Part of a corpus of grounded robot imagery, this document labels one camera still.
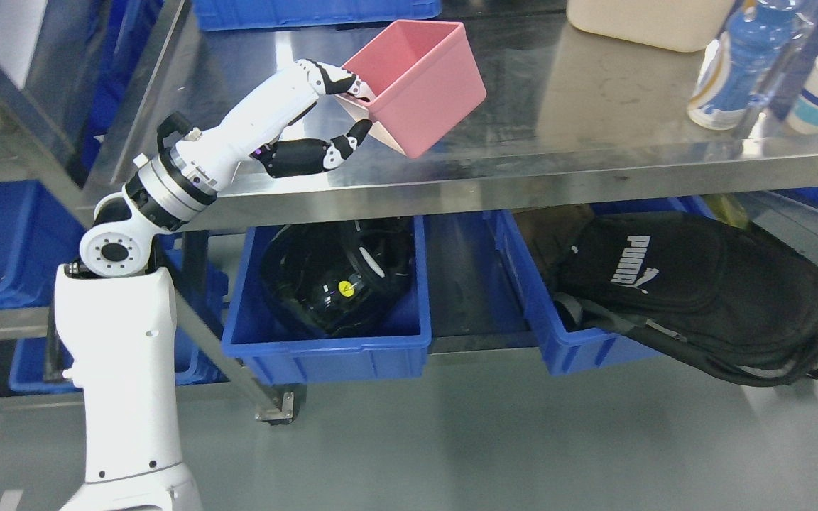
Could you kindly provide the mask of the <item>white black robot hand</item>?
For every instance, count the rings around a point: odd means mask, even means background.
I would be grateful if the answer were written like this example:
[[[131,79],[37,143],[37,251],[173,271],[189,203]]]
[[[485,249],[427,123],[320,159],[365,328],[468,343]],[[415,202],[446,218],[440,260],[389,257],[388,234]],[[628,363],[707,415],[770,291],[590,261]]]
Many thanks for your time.
[[[241,162],[254,159],[274,178],[330,172],[354,154],[372,122],[357,121],[347,133],[332,139],[283,141],[283,130],[302,119],[323,96],[359,101],[376,99],[372,87],[354,72],[309,59],[277,71],[247,94],[217,126],[195,141],[178,141],[173,161],[184,177],[208,193],[224,190]]]

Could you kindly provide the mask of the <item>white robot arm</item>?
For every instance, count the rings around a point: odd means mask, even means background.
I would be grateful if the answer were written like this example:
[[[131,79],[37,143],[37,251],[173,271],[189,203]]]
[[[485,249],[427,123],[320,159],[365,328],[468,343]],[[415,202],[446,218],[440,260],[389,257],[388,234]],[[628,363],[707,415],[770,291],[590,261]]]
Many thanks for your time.
[[[136,174],[94,210],[79,258],[56,269],[55,332],[72,357],[64,378],[80,388],[85,413],[84,484],[65,510],[201,510],[182,459],[173,342],[178,326],[170,271],[152,251],[202,211],[209,195],[192,191],[189,212],[159,172],[177,177],[165,137],[195,141],[182,114],[157,127],[157,155],[134,160]]]

